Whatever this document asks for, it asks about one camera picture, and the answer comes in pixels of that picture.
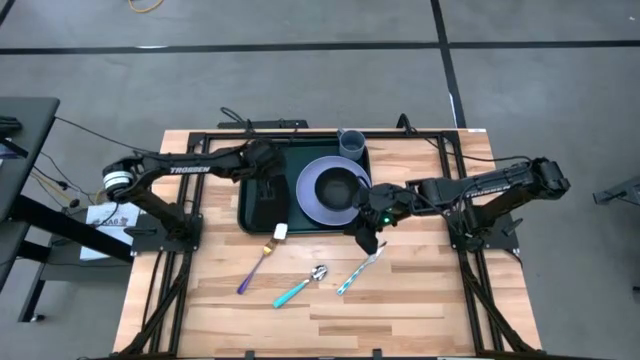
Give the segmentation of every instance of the concrete floor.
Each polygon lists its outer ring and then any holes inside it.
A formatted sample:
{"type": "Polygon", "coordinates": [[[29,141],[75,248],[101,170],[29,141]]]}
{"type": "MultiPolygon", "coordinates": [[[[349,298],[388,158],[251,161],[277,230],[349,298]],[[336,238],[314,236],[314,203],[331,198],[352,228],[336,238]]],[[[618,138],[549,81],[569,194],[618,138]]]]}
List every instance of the concrete floor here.
{"type": "MultiPolygon", "coordinates": [[[[441,2],[451,41],[640,38],[633,0],[441,2]]],[[[433,24],[424,0],[167,0],[147,15],[126,1],[17,0],[0,47],[435,41],[433,24]]],[[[573,186],[515,213],[525,219],[518,235],[544,348],[637,358],[638,209],[595,206],[591,193],[638,175],[640,48],[452,54],[467,125],[488,129],[495,156],[557,160],[573,186]]],[[[419,127],[454,124],[438,50],[0,56],[0,74],[0,96],[59,97],[59,116],[145,148],[158,148],[168,128],[214,128],[220,106],[314,127],[391,126],[400,112],[419,127]]],[[[102,167],[127,155],[62,123],[44,151],[91,191],[102,167]]],[[[32,183],[24,192],[54,205],[32,183]]],[[[126,284],[47,284],[38,306],[47,321],[18,324],[35,269],[18,262],[0,294],[2,358],[108,354],[126,284]]]]}

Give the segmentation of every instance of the black tray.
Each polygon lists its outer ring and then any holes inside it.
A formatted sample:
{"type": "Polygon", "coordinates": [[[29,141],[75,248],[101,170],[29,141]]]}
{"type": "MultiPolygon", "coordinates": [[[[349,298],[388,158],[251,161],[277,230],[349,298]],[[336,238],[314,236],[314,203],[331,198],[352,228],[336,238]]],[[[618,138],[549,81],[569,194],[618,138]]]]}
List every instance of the black tray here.
{"type": "MultiPolygon", "coordinates": [[[[291,142],[290,145],[284,146],[282,149],[287,167],[285,176],[289,184],[289,193],[291,195],[291,204],[289,207],[289,230],[290,234],[312,234],[322,232],[341,232],[346,225],[343,226],[327,226],[318,224],[309,219],[300,206],[296,197],[296,182],[302,169],[315,159],[339,155],[338,139],[298,139],[291,142]]],[[[365,148],[360,160],[356,161],[362,166],[371,178],[371,170],[369,168],[369,153],[365,148]]],[[[259,229],[251,224],[251,216],[253,214],[254,199],[256,197],[257,186],[255,180],[245,180],[240,182],[240,196],[238,198],[238,224],[240,228],[249,234],[271,234],[273,229],[259,229]]]]}

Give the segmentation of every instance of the black table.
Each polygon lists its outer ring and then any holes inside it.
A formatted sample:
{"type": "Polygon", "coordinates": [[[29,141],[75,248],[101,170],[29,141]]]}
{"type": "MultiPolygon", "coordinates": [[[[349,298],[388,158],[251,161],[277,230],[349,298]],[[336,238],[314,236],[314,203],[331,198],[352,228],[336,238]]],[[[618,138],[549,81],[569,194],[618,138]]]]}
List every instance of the black table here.
{"type": "Polygon", "coordinates": [[[52,259],[56,260],[53,263],[75,262],[81,265],[78,257],[80,247],[86,246],[112,257],[97,263],[91,262],[92,265],[133,263],[131,247],[84,224],[85,212],[75,214],[74,219],[20,194],[49,135],[59,104],[60,100],[55,98],[0,97],[0,115],[15,117],[22,124],[21,130],[8,136],[14,144],[28,152],[25,158],[4,160],[0,165],[0,290],[16,257],[41,263],[19,321],[33,318],[46,280],[74,280],[78,274],[88,279],[87,275],[100,274],[94,268],[79,269],[81,272],[76,269],[74,275],[73,269],[60,270],[59,267],[47,266],[46,263],[53,262],[52,259]],[[53,247],[26,241],[30,225],[70,241],[55,241],[65,244],[53,247]]]}

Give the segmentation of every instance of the small white object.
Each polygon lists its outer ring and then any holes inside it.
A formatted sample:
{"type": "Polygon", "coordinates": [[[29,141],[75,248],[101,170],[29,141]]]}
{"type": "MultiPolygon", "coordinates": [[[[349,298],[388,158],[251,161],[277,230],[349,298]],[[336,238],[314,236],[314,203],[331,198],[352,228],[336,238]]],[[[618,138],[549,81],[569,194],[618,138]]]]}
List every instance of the small white object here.
{"type": "MultiPolygon", "coordinates": [[[[131,203],[121,204],[118,206],[118,210],[113,213],[115,207],[116,203],[89,206],[87,209],[87,220],[85,222],[87,224],[102,224],[102,222],[113,214],[113,216],[111,216],[104,225],[99,226],[97,230],[127,245],[131,245],[133,238],[127,235],[124,229],[136,225],[140,208],[131,203]]],[[[80,260],[96,260],[107,257],[107,255],[101,252],[86,247],[80,249],[80,260]]]]}
{"type": "Polygon", "coordinates": [[[289,225],[280,223],[276,225],[276,230],[273,232],[273,238],[276,240],[284,240],[287,238],[287,230],[289,225]]]}

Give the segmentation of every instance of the wooden table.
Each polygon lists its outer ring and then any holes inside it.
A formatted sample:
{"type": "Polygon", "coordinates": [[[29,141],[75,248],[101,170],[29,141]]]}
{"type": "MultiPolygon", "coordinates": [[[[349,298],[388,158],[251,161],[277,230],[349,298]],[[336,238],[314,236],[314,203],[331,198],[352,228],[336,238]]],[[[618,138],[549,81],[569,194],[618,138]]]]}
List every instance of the wooden table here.
{"type": "MultiPolygon", "coordinates": [[[[459,133],[463,154],[492,157],[484,130],[459,133]]],[[[161,152],[184,152],[188,134],[166,131],[161,152]]],[[[239,143],[216,140],[212,145],[215,149],[239,143]]],[[[437,149],[422,139],[368,140],[367,146],[374,183],[404,185],[410,179],[442,176],[437,149]]],[[[452,156],[450,162],[455,169],[452,156]]],[[[465,165],[469,175],[494,169],[491,162],[466,160],[465,165]]],[[[153,190],[175,201],[179,180],[164,177],[153,190]]],[[[244,356],[246,350],[255,350],[256,356],[370,356],[374,348],[386,356],[473,354],[458,260],[442,218],[414,217],[386,228],[380,234],[388,241],[384,254],[343,296],[336,290],[365,258],[355,241],[339,234],[292,235],[264,261],[249,290],[239,296],[236,288],[269,237],[240,230],[237,202],[237,184],[205,177],[201,212],[206,226],[193,258],[179,356],[244,356]],[[283,308],[273,309],[274,299],[318,264],[328,266],[326,278],[309,284],[283,308]]],[[[525,341],[539,347],[520,265],[503,251],[485,255],[496,305],[525,341]]],[[[155,258],[156,254],[145,254],[135,260],[115,351],[140,330],[155,258]]],[[[160,278],[158,274],[151,309],[160,278]]],[[[486,314],[479,303],[478,308],[485,347],[490,348],[486,314]]],[[[161,349],[168,343],[172,314],[170,309],[161,349]]]]}

